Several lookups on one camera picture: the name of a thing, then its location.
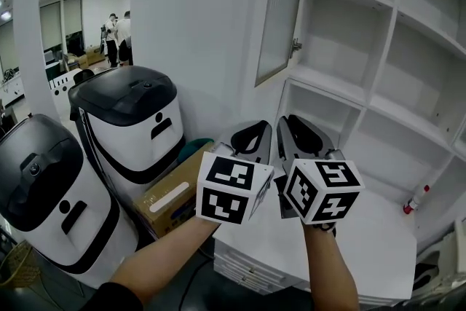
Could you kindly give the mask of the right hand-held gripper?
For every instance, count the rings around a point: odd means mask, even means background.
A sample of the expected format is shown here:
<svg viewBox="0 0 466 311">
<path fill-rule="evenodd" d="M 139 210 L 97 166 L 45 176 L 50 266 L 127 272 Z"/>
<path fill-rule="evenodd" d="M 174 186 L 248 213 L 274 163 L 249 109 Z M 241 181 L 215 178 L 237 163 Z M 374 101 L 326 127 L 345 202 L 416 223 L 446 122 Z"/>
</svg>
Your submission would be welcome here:
<svg viewBox="0 0 466 311">
<path fill-rule="evenodd" d="M 323 130 L 297 115 L 278 120 L 277 147 L 284 171 L 275 179 L 281 217 L 335 232 L 364 190 L 355 163 Z"/>
</svg>

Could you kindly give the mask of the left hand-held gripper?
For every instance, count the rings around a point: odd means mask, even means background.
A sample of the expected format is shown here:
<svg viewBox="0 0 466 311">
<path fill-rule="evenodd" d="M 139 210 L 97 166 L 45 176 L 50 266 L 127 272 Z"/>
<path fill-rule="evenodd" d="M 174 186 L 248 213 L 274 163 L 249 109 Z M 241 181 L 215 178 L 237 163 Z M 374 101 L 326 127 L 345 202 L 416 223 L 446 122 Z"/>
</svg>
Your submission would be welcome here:
<svg viewBox="0 0 466 311">
<path fill-rule="evenodd" d="M 197 178 L 196 216 L 219 224 L 250 220 L 274 176 L 271 142 L 272 126 L 253 120 L 229 128 L 205 151 Z"/>
</svg>

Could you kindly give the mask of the glass cabinet door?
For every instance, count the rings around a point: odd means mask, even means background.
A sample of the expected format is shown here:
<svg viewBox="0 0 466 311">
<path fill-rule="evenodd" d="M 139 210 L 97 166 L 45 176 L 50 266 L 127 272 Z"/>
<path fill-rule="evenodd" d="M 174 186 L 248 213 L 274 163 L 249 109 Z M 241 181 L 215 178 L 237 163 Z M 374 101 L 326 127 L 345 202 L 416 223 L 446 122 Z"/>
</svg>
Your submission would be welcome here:
<svg viewBox="0 0 466 311">
<path fill-rule="evenodd" d="M 301 49 L 295 37 L 300 0 L 263 0 L 264 25 L 254 85 L 257 87 L 288 67 L 293 53 Z"/>
</svg>

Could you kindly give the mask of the person's right forearm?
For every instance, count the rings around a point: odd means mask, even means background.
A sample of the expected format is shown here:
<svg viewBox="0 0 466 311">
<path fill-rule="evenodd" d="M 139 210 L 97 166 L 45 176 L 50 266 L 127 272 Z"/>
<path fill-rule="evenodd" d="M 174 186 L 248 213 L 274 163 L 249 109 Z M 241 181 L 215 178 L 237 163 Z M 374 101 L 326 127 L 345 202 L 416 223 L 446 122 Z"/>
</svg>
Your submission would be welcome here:
<svg viewBox="0 0 466 311">
<path fill-rule="evenodd" d="M 355 281 L 336 238 L 311 225 L 304 225 L 303 231 L 315 311 L 359 311 Z"/>
</svg>

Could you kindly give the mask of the person's left forearm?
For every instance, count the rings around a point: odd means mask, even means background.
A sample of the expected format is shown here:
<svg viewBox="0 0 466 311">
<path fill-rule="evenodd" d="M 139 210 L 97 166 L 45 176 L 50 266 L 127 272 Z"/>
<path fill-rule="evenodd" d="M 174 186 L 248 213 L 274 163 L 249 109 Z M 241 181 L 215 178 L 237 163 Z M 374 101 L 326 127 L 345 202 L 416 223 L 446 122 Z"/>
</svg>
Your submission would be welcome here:
<svg viewBox="0 0 466 311">
<path fill-rule="evenodd" d="M 177 275 L 218 227 L 216 222 L 195 216 L 126 258 L 110 281 L 129 289 L 145 304 Z"/>
</svg>

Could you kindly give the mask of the white cabinet with shelves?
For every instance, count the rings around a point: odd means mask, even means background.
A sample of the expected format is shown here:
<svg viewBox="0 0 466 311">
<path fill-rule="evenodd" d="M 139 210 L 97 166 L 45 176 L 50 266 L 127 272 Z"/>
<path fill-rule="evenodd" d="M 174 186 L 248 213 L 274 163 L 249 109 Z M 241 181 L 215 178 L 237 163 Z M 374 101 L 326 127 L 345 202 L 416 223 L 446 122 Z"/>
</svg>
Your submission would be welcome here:
<svg viewBox="0 0 466 311">
<path fill-rule="evenodd" d="M 337 240 L 360 302 L 409 299 L 417 252 L 466 216 L 466 0 L 300 0 L 301 49 L 256 87 L 262 1 L 249 3 L 242 115 L 303 117 L 356 164 L 366 187 Z"/>
</svg>

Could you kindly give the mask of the teal round object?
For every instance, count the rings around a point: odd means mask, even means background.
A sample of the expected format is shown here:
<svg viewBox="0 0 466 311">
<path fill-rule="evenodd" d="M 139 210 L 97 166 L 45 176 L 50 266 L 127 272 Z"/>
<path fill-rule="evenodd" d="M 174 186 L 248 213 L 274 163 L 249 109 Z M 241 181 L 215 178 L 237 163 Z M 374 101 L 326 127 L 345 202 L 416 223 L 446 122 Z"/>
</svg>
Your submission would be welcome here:
<svg viewBox="0 0 466 311">
<path fill-rule="evenodd" d="M 214 140 L 211 138 L 198 138 L 192 141 L 187 142 L 183 148 L 180 150 L 178 155 L 178 162 L 182 163 L 190 156 L 195 154 L 198 150 L 200 150 L 205 144 L 213 143 Z"/>
</svg>

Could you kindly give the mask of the white black delivery robot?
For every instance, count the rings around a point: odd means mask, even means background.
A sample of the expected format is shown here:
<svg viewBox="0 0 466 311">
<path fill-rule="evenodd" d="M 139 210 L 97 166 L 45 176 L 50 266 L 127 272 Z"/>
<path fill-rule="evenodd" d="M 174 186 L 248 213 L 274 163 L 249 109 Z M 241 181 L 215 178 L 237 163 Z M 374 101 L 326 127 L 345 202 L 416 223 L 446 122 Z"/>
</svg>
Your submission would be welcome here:
<svg viewBox="0 0 466 311">
<path fill-rule="evenodd" d="M 125 205 L 175 165 L 186 143 L 177 88 L 161 72 L 111 68 L 75 84 L 68 99 L 88 160 Z"/>
<path fill-rule="evenodd" d="M 138 247 L 138 232 L 74 135 L 36 114 L 0 139 L 0 215 L 47 261 L 98 288 Z"/>
</svg>

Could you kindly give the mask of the brown cardboard box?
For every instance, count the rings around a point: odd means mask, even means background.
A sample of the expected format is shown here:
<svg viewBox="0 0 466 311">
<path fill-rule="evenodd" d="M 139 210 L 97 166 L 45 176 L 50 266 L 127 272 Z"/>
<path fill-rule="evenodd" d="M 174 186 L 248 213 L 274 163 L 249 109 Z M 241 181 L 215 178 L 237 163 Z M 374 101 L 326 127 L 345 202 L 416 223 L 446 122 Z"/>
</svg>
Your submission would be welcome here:
<svg viewBox="0 0 466 311">
<path fill-rule="evenodd" d="M 206 141 L 134 202 L 136 212 L 154 239 L 172 232 L 194 215 L 202 156 L 213 144 Z"/>
</svg>

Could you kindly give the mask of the red-capped plastic bottle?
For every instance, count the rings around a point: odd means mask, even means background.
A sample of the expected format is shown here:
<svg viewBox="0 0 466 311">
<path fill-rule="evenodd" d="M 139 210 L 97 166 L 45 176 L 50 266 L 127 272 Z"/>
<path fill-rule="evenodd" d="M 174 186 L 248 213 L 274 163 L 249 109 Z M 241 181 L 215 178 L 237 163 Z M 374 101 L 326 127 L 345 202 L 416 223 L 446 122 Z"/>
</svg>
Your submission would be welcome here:
<svg viewBox="0 0 466 311">
<path fill-rule="evenodd" d="M 418 186 L 416 190 L 414 191 L 414 194 L 412 195 L 412 197 L 403 205 L 403 212 L 406 215 L 409 215 L 413 211 L 415 211 L 419 207 L 423 197 L 429 191 L 430 191 L 430 186 L 428 184 Z"/>
</svg>

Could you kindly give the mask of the cream ornate dressing table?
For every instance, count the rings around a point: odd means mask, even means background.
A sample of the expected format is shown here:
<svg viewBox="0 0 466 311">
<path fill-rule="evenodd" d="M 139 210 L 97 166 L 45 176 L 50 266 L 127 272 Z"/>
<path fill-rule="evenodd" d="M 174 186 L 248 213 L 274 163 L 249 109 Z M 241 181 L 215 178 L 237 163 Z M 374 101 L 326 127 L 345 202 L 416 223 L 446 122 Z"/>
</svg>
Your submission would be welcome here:
<svg viewBox="0 0 466 311">
<path fill-rule="evenodd" d="M 446 294 L 466 283 L 466 222 L 457 219 L 454 231 L 416 258 L 412 298 Z"/>
</svg>

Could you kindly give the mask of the white slotted crate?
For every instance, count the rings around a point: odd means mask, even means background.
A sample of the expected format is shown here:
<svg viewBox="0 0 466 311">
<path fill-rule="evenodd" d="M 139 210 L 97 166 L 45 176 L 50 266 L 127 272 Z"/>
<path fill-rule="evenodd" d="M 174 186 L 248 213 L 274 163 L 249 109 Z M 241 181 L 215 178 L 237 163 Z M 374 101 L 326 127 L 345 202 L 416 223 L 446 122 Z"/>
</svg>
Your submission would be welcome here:
<svg viewBox="0 0 466 311">
<path fill-rule="evenodd" d="M 65 92 L 75 85 L 74 76 L 81 71 L 80 68 L 68 71 L 52 80 L 49 80 L 49 86 L 53 98 L 63 96 Z"/>
</svg>

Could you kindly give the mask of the person's black sleeve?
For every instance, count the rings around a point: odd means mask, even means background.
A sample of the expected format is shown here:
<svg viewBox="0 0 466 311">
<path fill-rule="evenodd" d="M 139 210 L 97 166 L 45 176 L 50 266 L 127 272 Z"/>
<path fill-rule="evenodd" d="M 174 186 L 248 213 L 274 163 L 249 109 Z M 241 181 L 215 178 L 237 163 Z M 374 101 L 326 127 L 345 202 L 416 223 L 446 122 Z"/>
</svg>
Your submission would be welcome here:
<svg viewBox="0 0 466 311">
<path fill-rule="evenodd" d="M 127 287 L 108 282 L 78 311 L 143 311 L 143 303 Z"/>
</svg>

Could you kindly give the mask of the wicker basket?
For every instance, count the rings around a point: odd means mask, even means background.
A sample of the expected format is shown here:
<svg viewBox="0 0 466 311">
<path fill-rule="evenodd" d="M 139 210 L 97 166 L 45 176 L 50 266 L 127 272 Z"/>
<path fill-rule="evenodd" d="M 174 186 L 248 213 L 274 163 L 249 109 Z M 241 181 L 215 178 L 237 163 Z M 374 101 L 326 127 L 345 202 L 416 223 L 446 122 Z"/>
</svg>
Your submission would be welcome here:
<svg viewBox="0 0 466 311">
<path fill-rule="evenodd" d="M 22 241 L 0 263 L 0 288 L 27 288 L 40 274 L 32 246 Z"/>
</svg>

